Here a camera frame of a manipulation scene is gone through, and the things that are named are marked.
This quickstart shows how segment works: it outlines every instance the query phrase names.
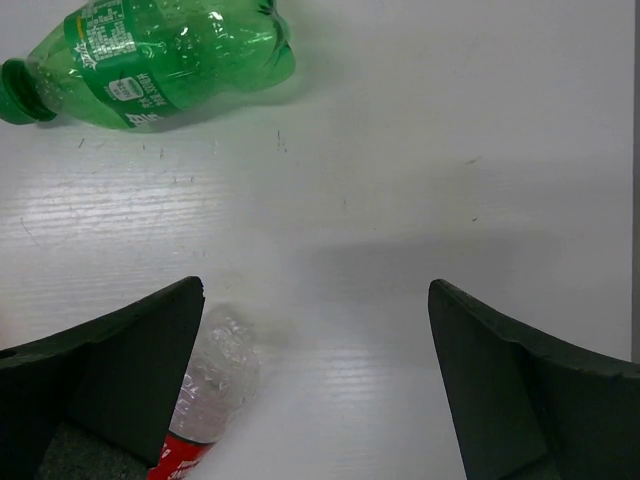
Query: bottle cap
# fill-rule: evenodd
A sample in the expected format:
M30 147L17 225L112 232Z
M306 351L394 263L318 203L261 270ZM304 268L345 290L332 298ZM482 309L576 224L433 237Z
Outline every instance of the bottle cap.
M14 125L53 120L35 93L33 79L22 60L9 59L0 67L0 118Z

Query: clear plastic bottle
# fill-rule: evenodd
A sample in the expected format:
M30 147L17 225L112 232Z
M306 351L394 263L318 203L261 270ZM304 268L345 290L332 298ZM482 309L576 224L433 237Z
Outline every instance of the clear plastic bottle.
M127 129L295 69L275 0L95 0L0 72L0 118Z
M158 466L149 480L184 478L224 433L258 383L251 326L227 305L203 320Z

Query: white tabletop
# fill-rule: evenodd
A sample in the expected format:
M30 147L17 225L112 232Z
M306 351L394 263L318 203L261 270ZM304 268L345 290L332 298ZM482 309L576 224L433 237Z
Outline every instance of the white tabletop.
M5 3L3 58L78 6ZM194 480L462 479L431 280L629 356L634 2L281 11L299 71L253 105L0 126L0 347L199 275L265 368Z

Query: bottle label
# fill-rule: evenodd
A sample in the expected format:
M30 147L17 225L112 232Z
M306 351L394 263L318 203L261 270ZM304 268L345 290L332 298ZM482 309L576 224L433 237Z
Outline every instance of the bottle label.
M179 111L162 92L136 41L130 0L89 2L65 19L64 33L87 86L129 127Z
M169 432L162 446L158 466L149 470L147 480L176 480L186 478L213 447L213 443L190 442Z

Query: red bottle label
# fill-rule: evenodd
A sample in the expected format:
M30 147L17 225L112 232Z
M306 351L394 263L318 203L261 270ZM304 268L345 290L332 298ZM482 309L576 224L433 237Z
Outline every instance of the red bottle label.
M176 480L186 478L211 450L208 445L190 442L169 432L164 439L158 466L149 470L147 480Z

